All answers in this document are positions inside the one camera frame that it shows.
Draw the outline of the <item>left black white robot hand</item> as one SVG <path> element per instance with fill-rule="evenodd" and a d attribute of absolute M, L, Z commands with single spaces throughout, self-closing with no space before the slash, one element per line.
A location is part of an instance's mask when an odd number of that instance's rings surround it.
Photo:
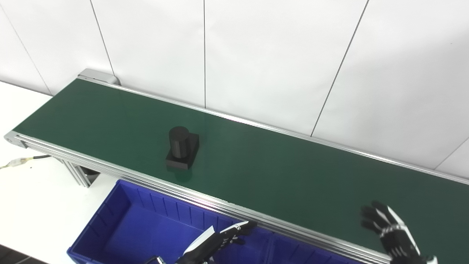
<path fill-rule="evenodd" d="M 220 250 L 231 244 L 244 245 L 244 236 L 249 236 L 258 226 L 256 221 L 235 223 L 220 232 L 213 226 L 199 235 L 176 260 L 176 264 L 204 264 Z"/>

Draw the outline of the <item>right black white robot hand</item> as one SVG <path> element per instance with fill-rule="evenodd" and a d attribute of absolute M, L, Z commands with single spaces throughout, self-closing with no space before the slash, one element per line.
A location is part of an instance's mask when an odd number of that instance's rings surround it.
<path fill-rule="evenodd" d="M 424 256 L 409 228 L 388 205 L 372 201 L 361 207 L 361 226 L 375 232 L 391 264 L 437 264 L 438 258 Z"/>

